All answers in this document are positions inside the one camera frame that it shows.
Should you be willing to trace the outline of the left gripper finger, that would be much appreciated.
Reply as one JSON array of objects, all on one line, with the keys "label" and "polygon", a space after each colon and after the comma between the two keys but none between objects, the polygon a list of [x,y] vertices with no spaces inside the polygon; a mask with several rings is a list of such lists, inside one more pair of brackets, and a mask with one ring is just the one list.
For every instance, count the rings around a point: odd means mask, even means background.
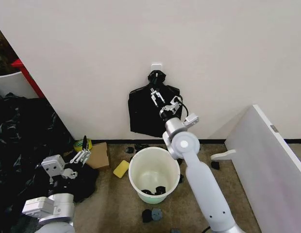
[{"label": "left gripper finger", "polygon": [[84,164],[87,162],[87,160],[89,159],[89,156],[91,154],[90,151],[90,144],[88,139],[83,139],[83,145],[82,145],[82,154],[80,157],[80,162],[82,163],[82,165],[84,166]]},{"label": "left gripper finger", "polygon": [[70,160],[70,164],[72,163],[82,163],[83,165],[86,163],[87,161],[87,137],[86,135],[83,138],[83,144],[82,144],[82,150],[79,151],[71,160]]}]

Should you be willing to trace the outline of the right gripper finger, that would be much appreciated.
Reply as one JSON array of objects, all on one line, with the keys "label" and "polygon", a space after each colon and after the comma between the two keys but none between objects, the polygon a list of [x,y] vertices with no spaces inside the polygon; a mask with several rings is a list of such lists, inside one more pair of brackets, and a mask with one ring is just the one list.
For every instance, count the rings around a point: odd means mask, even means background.
[{"label": "right gripper finger", "polygon": [[155,106],[157,107],[157,102],[156,102],[156,96],[157,96],[157,91],[154,90],[153,88],[150,89],[150,92],[151,92],[151,99],[152,101],[154,102]]},{"label": "right gripper finger", "polygon": [[161,93],[158,91],[155,91],[155,101],[156,105],[164,105],[166,103]]}]

